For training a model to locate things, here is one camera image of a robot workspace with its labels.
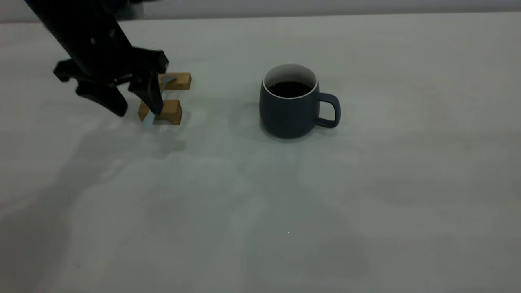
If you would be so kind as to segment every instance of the robotic arm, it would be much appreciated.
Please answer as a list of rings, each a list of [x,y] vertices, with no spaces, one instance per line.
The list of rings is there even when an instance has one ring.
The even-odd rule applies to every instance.
[[[122,117],[128,104],[117,85],[130,83],[154,114],[163,109],[157,80],[168,59],[163,51],[133,47],[100,0],[26,0],[71,59],[60,61],[54,74],[78,81],[76,94]]]

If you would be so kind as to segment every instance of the mug handle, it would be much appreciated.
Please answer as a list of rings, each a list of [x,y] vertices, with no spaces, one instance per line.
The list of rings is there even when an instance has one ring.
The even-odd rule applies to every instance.
[[[332,94],[324,94],[320,93],[318,94],[318,100],[322,102],[329,103],[334,108],[334,121],[327,120],[324,118],[317,117],[315,123],[317,125],[327,127],[327,128],[334,128],[338,125],[340,122],[340,102],[338,101],[338,98],[335,97]]]

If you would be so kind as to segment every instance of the mug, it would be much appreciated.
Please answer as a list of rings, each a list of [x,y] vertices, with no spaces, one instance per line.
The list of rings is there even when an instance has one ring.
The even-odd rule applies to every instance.
[[[279,138],[301,137],[315,125],[333,128],[340,122],[337,97],[320,93],[316,75],[302,65],[283,64],[268,71],[260,96],[262,124]],[[318,117],[320,101],[333,105],[334,121]]]

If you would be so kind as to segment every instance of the wooden building block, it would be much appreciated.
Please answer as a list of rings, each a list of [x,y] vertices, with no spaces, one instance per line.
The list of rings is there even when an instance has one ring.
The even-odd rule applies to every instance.
[[[158,74],[159,88],[163,89],[162,77],[177,77],[166,84],[165,90],[189,90],[192,84],[192,75],[190,73],[165,73]]]
[[[170,120],[170,122],[172,122],[174,125],[181,124],[183,109],[181,108],[181,103],[179,103],[179,100],[165,100],[163,101],[163,104],[163,110],[159,115],[157,115],[156,119]],[[138,115],[139,119],[141,119],[141,122],[143,122],[149,111],[150,109],[148,106],[141,102],[138,110]]]

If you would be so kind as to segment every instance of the mug rim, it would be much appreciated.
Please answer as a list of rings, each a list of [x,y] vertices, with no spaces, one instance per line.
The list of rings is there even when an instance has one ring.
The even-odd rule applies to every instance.
[[[307,94],[305,94],[305,95],[301,95],[301,96],[296,96],[296,97],[283,97],[283,96],[278,96],[278,95],[276,95],[276,94],[270,92],[270,91],[268,90],[268,88],[266,87],[266,76],[267,76],[268,73],[270,73],[270,71],[272,71],[273,69],[275,69],[275,68],[277,68],[277,67],[284,66],[284,65],[296,65],[296,66],[300,66],[300,67],[303,67],[303,68],[309,70],[309,71],[313,74],[313,76],[315,77],[315,86],[314,86],[314,87],[313,87],[313,88],[312,88],[312,89],[311,89]],[[277,66],[275,66],[275,67],[269,69],[269,70],[264,74],[264,76],[262,77],[262,86],[264,87],[264,89],[265,89],[265,90],[266,90],[270,95],[272,95],[272,96],[274,96],[274,97],[277,97],[277,98],[279,98],[279,99],[283,99],[283,100],[296,100],[296,99],[300,99],[300,98],[303,98],[303,97],[308,96],[309,94],[311,94],[312,92],[314,92],[314,91],[317,89],[317,86],[318,86],[318,77],[317,77],[317,75],[313,72],[313,70],[311,70],[309,67],[304,66],[304,65],[302,65],[302,64],[297,64],[297,63],[291,63],[291,62],[288,62],[288,63],[284,63],[284,64],[281,64],[281,65],[277,65]]]

